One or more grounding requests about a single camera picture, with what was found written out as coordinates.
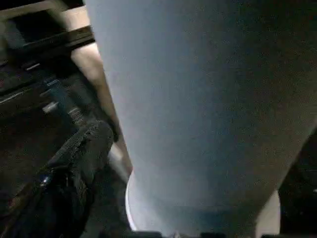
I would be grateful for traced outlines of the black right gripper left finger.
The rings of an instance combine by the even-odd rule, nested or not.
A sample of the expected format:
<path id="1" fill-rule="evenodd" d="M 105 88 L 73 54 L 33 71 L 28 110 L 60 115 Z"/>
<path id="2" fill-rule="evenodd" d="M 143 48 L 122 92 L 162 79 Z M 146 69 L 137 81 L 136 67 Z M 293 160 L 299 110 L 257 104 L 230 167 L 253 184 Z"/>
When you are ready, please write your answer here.
<path id="1" fill-rule="evenodd" d="M 1 237 L 80 237 L 113 142 L 105 121 L 81 127 L 15 195 L 0 199 Z"/>

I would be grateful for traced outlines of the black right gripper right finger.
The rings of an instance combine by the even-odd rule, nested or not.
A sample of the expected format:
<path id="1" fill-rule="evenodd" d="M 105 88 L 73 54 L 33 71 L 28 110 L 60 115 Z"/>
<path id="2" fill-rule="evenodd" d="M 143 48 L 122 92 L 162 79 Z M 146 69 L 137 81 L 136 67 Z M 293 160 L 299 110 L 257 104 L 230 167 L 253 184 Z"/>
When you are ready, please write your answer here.
<path id="1" fill-rule="evenodd" d="M 317 135 L 312 134 L 279 188 L 280 232 L 317 234 Z"/>

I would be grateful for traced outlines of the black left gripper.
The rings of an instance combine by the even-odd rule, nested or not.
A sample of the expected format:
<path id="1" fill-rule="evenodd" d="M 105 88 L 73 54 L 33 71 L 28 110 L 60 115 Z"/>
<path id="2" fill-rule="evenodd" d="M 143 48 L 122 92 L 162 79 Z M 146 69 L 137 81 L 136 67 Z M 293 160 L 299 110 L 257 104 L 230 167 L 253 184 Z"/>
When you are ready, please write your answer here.
<path id="1" fill-rule="evenodd" d="M 0 65 L 0 118 L 40 108 L 45 114 L 58 111 L 75 127 L 84 126 L 84 115 L 62 84 L 46 65 Z"/>

